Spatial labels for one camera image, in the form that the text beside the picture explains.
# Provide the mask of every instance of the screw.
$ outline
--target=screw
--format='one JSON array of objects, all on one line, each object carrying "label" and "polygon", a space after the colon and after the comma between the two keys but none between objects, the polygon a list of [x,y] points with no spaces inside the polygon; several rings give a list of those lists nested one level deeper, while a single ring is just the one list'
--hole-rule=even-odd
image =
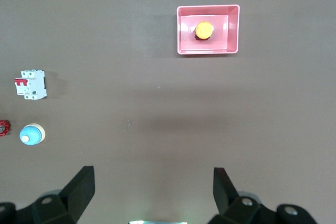
[{"label": "screw", "polygon": [[42,204],[48,204],[48,203],[52,202],[52,200],[53,200],[53,199],[51,199],[50,197],[48,197],[48,198],[43,199],[43,200],[41,201],[41,203],[42,203]]},{"label": "screw", "polygon": [[243,198],[241,201],[243,202],[243,204],[245,206],[252,206],[253,205],[252,200],[250,200],[249,198]]},{"label": "screw", "polygon": [[289,215],[298,215],[298,212],[296,211],[294,207],[285,207],[285,211]]}]

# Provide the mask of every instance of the red wheel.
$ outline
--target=red wheel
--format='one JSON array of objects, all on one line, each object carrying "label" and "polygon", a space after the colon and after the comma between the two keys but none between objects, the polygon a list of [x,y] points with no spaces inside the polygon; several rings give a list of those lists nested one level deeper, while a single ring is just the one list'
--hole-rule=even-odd
[{"label": "red wheel", "polygon": [[0,120],[0,136],[5,136],[10,130],[10,123],[6,120]]}]

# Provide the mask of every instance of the yellow cap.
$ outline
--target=yellow cap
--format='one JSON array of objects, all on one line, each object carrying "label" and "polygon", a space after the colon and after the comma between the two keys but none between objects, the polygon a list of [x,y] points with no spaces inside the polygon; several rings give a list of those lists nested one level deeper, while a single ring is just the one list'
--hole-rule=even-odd
[{"label": "yellow cap", "polygon": [[202,21],[196,26],[195,32],[198,38],[208,39],[211,36],[213,30],[214,27],[210,24],[210,22]]}]

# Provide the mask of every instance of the circuit breaker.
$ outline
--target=circuit breaker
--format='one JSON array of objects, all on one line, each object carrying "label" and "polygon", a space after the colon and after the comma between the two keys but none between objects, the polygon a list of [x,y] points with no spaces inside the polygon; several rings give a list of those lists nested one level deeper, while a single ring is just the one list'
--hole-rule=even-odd
[{"label": "circuit breaker", "polygon": [[47,96],[44,83],[44,71],[21,71],[21,78],[15,79],[16,92],[26,100],[39,100]]}]

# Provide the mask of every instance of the pink plastic container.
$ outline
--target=pink plastic container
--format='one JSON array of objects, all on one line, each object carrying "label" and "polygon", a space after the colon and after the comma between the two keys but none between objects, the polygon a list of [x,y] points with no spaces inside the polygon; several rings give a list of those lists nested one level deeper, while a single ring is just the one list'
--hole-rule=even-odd
[{"label": "pink plastic container", "polygon": [[[177,52],[180,55],[236,53],[239,11],[239,5],[179,6]],[[195,27],[202,21],[208,21],[214,27],[208,40],[195,39]]]}]

